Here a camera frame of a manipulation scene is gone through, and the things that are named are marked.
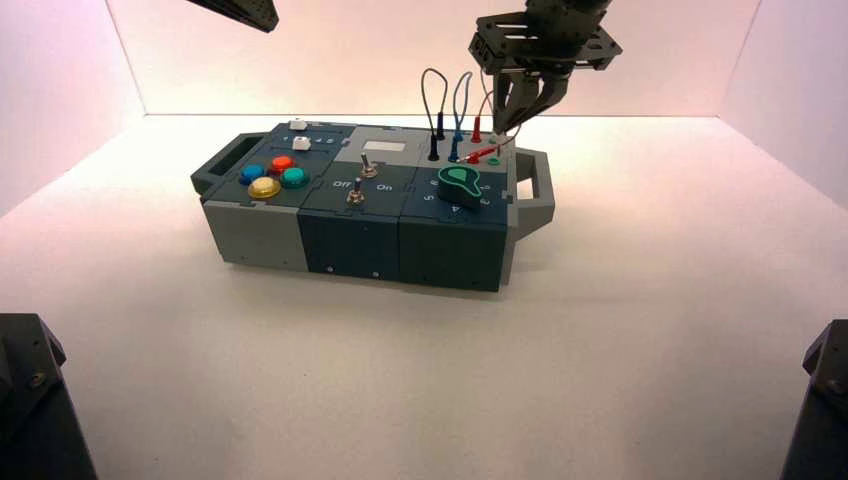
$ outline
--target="red button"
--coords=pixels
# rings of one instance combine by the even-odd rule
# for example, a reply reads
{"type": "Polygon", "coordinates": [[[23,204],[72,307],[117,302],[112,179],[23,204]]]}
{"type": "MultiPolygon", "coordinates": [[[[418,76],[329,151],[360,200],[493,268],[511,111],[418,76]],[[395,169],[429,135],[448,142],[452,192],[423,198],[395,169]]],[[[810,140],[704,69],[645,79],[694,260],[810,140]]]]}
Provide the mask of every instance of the red button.
{"type": "Polygon", "coordinates": [[[275,175],[280,175],[284,171],[286,171],[286,169],[292,168],[293,166],[294,166],[294,160],[292,160],[291,157],[287,157],[287,156],[284,155],[282,157],[277,157],[274,160],[272,160],[271,161],[271,168],[269,168],[268,171],[270,173],[275,174],[275,175]]]}

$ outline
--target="control box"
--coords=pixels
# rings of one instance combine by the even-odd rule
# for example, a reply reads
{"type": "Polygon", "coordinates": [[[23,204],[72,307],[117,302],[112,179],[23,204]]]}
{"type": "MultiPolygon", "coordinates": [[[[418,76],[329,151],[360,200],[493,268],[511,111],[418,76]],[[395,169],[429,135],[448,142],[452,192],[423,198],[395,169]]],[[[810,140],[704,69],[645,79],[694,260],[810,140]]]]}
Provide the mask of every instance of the control box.
{"type": "Polygon", "coordinates": [[[553,219],[547,156],[447,133],[436,160],[429,129],[297,120],[239,135],[191,179],[227,262],[497,291],[516,242],[553,219]]]}

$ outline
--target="yellow button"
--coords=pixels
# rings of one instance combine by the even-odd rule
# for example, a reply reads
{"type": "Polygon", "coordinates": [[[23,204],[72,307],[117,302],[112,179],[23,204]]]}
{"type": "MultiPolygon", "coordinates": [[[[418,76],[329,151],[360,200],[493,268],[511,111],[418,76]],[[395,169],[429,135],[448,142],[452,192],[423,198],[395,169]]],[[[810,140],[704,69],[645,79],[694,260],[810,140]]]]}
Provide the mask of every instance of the yellow button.
{"type": "Polygon", "coordinates": [[[280,182],[271,177],[259,177],[247,187],[247,194],[253,198],[271,198],[280,193],[280,182]]]}

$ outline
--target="blue button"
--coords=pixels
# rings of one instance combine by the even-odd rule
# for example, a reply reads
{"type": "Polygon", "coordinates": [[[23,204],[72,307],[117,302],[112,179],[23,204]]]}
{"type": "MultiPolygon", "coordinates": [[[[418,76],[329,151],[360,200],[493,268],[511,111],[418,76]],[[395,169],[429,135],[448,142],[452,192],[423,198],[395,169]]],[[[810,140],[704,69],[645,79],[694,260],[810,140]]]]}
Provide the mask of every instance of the blue button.
{"type": "Polygon", "coordinates": [[[283,172],[283,188],[300,188],[309,183],[309,175],[302,168],[289,168],[283,172]]]}
{"type": "Polygon", "coordinates": [[[239,183],[242,185],[250,185],[254,180],[264,175],[265,169],[262,168],[262,165],[248,165],[241,169],[239,183]]]}

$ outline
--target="white button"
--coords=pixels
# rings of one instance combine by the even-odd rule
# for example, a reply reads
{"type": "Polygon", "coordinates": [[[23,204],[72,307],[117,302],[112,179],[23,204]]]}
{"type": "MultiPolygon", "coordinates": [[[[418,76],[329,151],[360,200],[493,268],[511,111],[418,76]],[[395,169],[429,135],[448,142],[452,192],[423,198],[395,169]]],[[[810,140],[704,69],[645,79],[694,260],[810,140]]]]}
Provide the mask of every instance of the white button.
{"type": "Polygon", "coordinates": [[[294,137],[292,148],[299,152],[305,152],[312,148],[312,142],[309,140],[309,137],[294,137]]]}
{"type": "Polygon", "coordinates": [[[296,119],[292,120],[291,122],[289,122],[289,129],[294,130],[295,132],[302,132],[302,131],[306,130],[306,125],[307,125],[306,120],[301,120],[299,118],[296,118],[296,119]]]}

